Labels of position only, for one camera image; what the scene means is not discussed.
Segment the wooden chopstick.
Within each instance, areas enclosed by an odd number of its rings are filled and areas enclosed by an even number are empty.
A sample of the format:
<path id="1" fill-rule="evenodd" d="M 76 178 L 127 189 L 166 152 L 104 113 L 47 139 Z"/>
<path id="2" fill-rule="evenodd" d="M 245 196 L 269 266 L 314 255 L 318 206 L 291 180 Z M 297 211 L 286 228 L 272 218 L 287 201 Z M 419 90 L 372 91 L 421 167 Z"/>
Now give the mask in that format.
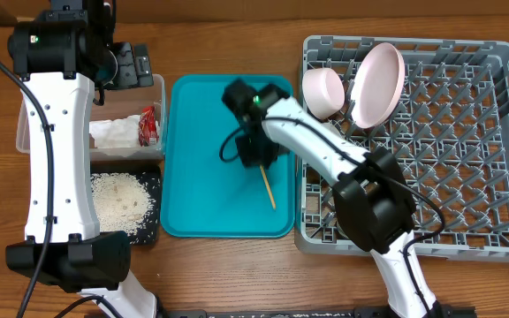
<path id="1" fill-rule="evenodd" d="M 275 201 L 273 192 L 272 192 L 271 187 L 270 187 L 270 182 L 268 180 L 268 177 L 267 177 L 267 174 L 266 174 L 266 170 L 265 170 L 263 165 L 259 165 L 259 169 L 260 169 L 260 172 L 262 174 L 262 179 L 263 179 L 263 182 L 265 184 L 265 188 L 266 188 L 267 193 L 269 195 L 271 206 L 272 206 L 272 208 L 274 210 L 276 210 L 277 205 L 276 205 L 276 201 Z"/>

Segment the red snack wrapper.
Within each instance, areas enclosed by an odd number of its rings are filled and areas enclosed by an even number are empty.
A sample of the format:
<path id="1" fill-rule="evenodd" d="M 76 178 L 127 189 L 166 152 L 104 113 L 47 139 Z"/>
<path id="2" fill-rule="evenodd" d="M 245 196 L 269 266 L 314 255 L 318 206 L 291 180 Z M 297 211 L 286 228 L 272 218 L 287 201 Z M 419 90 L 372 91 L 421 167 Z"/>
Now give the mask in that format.
<path id="1" fill-rule="evenodd" d="M 156 107 L 151 105 L 143 109 L 140 115 L 138 136 L 139 143 L 143 147 L 155 145 L 159 140 L 155 110 Z"/>

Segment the white napkin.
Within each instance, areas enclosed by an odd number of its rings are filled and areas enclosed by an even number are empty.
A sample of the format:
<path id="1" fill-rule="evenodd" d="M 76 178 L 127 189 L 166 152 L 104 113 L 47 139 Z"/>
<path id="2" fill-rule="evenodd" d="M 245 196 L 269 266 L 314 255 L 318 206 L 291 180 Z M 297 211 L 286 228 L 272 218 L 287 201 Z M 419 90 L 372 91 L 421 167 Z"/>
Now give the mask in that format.
<path id="1" fill-rule="evenodd" d="M 139 143 L 139 115 L 89 122 L 96 148 L 136 148 Z"/>

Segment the small pink white bowl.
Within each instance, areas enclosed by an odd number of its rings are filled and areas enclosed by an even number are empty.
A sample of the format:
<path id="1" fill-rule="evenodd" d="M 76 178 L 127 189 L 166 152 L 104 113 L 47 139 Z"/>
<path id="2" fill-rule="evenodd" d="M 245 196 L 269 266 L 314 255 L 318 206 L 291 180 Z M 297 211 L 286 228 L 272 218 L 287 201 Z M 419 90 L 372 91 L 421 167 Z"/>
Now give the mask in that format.
<path id="1" fill-rule="evenodd" d="M 302 93 L 308 110 L 320 120 L 341 110 L 345 103 L 342 80 L 331 68 L 304 72 Z"/>

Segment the large white plate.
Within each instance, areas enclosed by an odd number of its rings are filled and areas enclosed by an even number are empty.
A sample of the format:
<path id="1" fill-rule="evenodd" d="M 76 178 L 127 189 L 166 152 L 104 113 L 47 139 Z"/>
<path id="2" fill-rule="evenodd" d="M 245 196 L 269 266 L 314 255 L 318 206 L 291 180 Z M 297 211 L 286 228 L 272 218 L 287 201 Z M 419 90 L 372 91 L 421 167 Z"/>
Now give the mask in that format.
<path id="1" fill-rule="evenodd" d="M 404 79 L 401 53 L 387 42 L 376 45 L 362 60 L 354 79 L 354 123 L 363 129 L 382 124 L 398 105 Z"/>

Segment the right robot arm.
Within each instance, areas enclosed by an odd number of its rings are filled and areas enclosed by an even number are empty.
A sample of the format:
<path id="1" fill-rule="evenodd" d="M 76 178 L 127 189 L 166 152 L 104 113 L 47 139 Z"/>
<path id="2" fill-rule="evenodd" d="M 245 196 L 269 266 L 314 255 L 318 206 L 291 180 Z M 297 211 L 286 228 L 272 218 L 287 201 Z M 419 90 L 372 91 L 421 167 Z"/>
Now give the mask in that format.
<path id="1" fill-rule="evenodd" d="M 229 84 L 224 105 L 238 120 L 231 134 L 246 167 L 268 168 L 284 150 L 303 159 L 330 186 L 341 231 L 370 253 L 398 317 L 434 317 L 440 305 L 422 274 L 413 215 L 420 194 L 410 188 L 395 156 L 368 151 L 339 137 L 269 84 L 260 90 L 242 79 Z"/>

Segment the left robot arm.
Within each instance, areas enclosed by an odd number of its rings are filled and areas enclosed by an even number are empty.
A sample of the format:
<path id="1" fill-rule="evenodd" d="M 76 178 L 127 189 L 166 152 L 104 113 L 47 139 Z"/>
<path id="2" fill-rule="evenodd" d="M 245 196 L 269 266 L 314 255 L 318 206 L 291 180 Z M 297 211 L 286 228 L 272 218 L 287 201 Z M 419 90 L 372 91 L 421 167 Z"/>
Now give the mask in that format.
<path id="1" fill-rule="evenodd" d="M 159 317 L 159 298 L 130 269 L 127 235 L 101 231 L 91 191 L 92 107 L 103 105 L 108 89 L 152 82 L 134 64 L 121 79 L 116 13 L 114 2 L 54 1 L 9 38 L 27 114 L 31 190 L 25 238 L 7 246 L 5 260 L 31 284 L 76 293 L 108 316 Z"/>

